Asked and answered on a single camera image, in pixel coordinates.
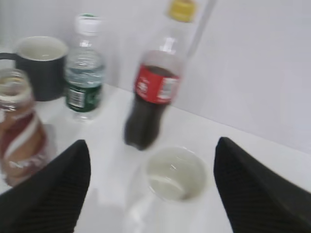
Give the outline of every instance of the white table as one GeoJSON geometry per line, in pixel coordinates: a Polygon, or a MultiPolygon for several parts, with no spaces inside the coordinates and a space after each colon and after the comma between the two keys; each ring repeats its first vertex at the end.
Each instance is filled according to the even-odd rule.
{"type": "Polygon", "coordinates": [[[311,192],[311,155],[174,107],[167,109],[160,136],[151,148],[138,151],[126,146],[123,126],[133,94],[106,85],[104,96],[100,115],[88,124],[69,120],[64,99],[37,104],[41,119],[53,129],[58,154],[77,139],[85,139],[89,147],[92,177],[76,233],[121,233],[126,190],[135,169],[159,148],[169,146],[186,147],[209,167],[211,182],[192,232],[232,232],[212,174],[221,136],[230,137],[273,171],[311,192]]]}

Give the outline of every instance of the clear cup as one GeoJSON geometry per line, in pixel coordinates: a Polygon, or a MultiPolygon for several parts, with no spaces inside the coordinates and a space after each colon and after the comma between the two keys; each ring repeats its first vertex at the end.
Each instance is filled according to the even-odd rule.
{"type": "Polygon", "coordinates": [[[187,233],[208,183],[205,163],[184,148],[160,150],[129,187],[124,233],[187,233]]]}

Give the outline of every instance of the mug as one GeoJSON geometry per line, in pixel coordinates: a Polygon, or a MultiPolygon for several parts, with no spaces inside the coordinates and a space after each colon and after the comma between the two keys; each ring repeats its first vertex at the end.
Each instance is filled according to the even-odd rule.
{"type": "Polygon", "coordinates": [[[67,45],[49,36],[18,41],[15,53],[0,53],[0,60],[15,60],[15,67],[28,74],[36,101],[50,101],[64,93],[67,45]]]}
{"type": "Polygon", "coordinates": [[[129,185],[124,233],[189,233],[209,185],[207,166],[180,147],[159,150],[129,185]]]}

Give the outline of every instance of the brown and white jar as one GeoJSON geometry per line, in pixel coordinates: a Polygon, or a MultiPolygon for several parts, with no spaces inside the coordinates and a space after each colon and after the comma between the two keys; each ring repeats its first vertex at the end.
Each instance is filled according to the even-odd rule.
{"type": "Polygon", "coordinates": [[[46,165],[48,138],[34,110],[26,73],[0,71],[0,165],[6,182],[15,186],[46,165]]]}

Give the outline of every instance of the bottle label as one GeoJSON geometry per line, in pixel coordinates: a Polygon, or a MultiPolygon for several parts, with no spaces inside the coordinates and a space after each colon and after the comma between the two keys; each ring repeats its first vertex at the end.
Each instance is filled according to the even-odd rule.
{"type": "Polygon", "coordinates": [[[151,72],[147,66],[142,65],[135,82],[135,91],[148,102],[164,104],[172,101],[177,92],[178,84],[178,76],[173,74],[159,75],[151,72]]]}
{"type": "Polygon", "coordinates": [[[76,112],[87,113],[99,106],[101,97],[102,85],[85,88],[68,83],[66,105],[76,112]]]}

